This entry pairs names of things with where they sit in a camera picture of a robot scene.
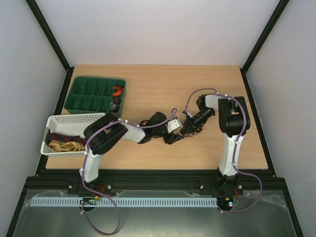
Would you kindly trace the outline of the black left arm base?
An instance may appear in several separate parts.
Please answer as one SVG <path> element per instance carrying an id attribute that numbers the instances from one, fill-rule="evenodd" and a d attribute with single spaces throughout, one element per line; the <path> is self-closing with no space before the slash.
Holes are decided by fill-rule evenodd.
<path id="1" fill-rule="evenodd" d="M 91 190 L 106 195 L 110 195 L 112 191 L 112 181 L 110 179 L 97 178 L 95 181 L 92 181 L 90 183 L 85 182 L 85 185 Z M 78 195 L 80 197 L 91 196 L 96 194 L 94 192 L 87 190 L 83 186 L 81 177 L 72 178 L 68 180 L 67 193 L 69 195 Z"/>

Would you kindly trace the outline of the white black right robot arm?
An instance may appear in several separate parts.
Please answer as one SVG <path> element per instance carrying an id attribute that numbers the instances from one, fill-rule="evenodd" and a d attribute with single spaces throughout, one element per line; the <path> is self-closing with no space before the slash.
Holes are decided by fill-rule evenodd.
<path id="1" fill-rule="evenodd" d="M 224 134 L 223 155 L 218 169 L 223 177 L 215 181 L 215 187 L 224 194 L 233 187 L 229 176 L 237 174 L 241 143 L 250 128 L 246 101 L 243 96 L 204 94 L 197 99 L 197 106 L 201 111 L 212 109 L 212 112 L 218 112 L 219 128 Z"/>

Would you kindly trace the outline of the paisley patterned necktie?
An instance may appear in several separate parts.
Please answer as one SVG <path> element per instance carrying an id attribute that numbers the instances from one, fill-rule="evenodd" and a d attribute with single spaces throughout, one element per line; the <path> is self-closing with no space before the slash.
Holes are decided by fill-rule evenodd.
<path id="1" fill-rule="evenodd" d="M 191 138 L 194 136 L 197 136 L 199 134 L 201 134 L 202 130 L 198 129 L 196 127 L 182 127 L 179 129 L 176 129 L 172 132 L 172 134 L 175 137 L 175 141 L 179 141 L 179 140 L 185 140 L 187 138 Z"/>

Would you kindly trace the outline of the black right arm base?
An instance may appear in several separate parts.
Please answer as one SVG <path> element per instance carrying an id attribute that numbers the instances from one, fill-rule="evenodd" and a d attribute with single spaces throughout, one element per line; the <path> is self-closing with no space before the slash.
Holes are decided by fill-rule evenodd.
<path id="1" fill-rule="evenodd" d="M 199 192 L 201 195 L 211 196 L 241 195 L 242 185 L 238 174 L 227 176 L 217 172 L 208 179 L 199 181 Z"/>

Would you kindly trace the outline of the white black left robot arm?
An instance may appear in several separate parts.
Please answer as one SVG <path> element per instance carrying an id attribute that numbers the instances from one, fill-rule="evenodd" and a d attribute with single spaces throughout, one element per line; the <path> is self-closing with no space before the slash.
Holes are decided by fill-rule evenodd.
<path id="1" fill-rule="evenodd" d="M 162 138 L 166 144 L 171 145 L 196 136 L 199 131 L 191 117 L 182 123 L 174 114 L 167 118 L 165 114 L 156 112 L 150 119 L 132 124 L 110 112 L 89 125 L 83 134 L 85 157 L 79 173 L 84 182 L 90 183 L 98 178 L 103 155 L 122 138 L 138 144 Z"/>

